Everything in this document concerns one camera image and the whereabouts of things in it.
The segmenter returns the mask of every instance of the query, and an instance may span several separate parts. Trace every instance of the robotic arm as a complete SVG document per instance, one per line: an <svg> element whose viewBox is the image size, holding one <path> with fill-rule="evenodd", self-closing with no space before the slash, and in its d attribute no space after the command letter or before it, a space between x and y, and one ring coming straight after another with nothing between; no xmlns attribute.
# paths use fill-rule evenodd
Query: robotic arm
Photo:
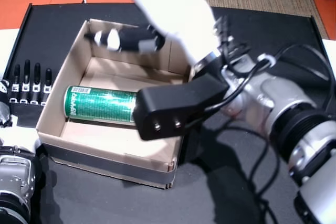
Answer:
<svg viewBox="0 0 336 224"><path fill-rule="evenodd" d="M244 51L231 57L237 55L234 40L226 37L226 47L221 47L221 28L205 0L134 1L161 35L181 44L195 73L193 81L184 84L185 93L178 86L139 91L134 120L141 137L182 135L197 118L220 109L246 121L276 146L301 186L295 203L303 220L335 224L336 122L297 84L260 70L276 64L277 57L261 55L258 63ZM166 92L184 94L188 102L177 98L168 103Z"/></svg>

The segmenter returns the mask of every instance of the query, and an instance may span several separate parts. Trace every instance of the cardboard box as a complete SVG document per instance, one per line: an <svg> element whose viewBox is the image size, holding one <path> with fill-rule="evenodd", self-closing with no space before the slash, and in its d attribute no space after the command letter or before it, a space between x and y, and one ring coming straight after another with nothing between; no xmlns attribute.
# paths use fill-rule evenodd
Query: cardboard box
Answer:
<svg viewBox="0 0 336 224"><path fill-rule="evenodd" d="M52 159L61 164L160 188L170 188L181 138L143 141L136 129L102 123L78 123L64 115L68 86L138 91L177 84L189 72L182 50L166 41L153 55L110 52L84 39L87 32L119 29L122 24L84 22L53 85L36 130Z"/></svg>

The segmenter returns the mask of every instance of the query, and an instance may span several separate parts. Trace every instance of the metal cylinder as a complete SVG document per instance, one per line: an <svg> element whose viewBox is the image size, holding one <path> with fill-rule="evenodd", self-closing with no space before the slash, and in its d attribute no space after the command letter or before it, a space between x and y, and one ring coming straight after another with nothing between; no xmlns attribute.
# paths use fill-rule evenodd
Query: metal cylinder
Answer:
<svg viewBox="0 0 336 224"><path fill-rule="evenodd" d="M134 125L135 92L69 86L64 113L71 119Z"/></svg>

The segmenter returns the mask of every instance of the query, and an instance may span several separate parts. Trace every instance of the black table surface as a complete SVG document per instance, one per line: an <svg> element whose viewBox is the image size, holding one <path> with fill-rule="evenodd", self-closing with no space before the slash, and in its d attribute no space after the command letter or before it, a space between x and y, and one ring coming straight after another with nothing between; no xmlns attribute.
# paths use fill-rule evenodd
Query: black table surface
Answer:
<svg viewBox="0 0 336 224"><path fill-rule="evenodd" d="M214 8L216 17L229 15L232 35L247 42L257 56L274 54L290 42L322 47L310 18L283 14ZM83 21L89 18L141 25L146 19L133 4L67 4L33 6L13 55L13 64L30 58L57 73ZM296 57L322 71L308 53ZM298 82L321 104L326 85L284 64L271 71ZM181 164L172 189L137 185L59 165L44 157L44 176L36 190L33 223L259 223L260 206L247 178L265 142L244 130L241 123L225 126L216 114L192 136L201 140L199 158ZM261 188L276 167L270 149L253 179ZM298 191L281 161L274 184L264 194L279 223L301 223L293 207Z"/></svg>

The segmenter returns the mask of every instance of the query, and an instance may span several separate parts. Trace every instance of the screw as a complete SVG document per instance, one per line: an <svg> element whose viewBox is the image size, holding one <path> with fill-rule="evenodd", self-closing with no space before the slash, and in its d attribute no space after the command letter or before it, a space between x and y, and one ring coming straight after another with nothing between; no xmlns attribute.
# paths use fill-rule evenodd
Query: screw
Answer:
<svg viewBox="0 0 336 224"><path fill-rule="evenodd" d="M331 149L331 151L330 151L330 155L331 155L331 156L336 155L336 149Z"/></svg>
<svg viewBox="0 0 336 224"><path fill-rule="evenodd" d="M181 127L181 123L180 123L178 120L175 121L175 127L176 127L176 128Z"/></svg>
<svg viewBox="0 0 336 224"><path fill-rule="evenodd" d="M307 182L308 180L309 180L309 177L308 177L308 176L305 176L305 177L302 178L302 183L305 183L305 182Z"/></svg>
<svg viewBox="0 0 336 224"><path fill-rule="evenodd" d="M155 124L154 124L154 129L155 129L156 131L159 131L159 130L161 129L161 125L159 125L158 123L155 123Z"/></svg>

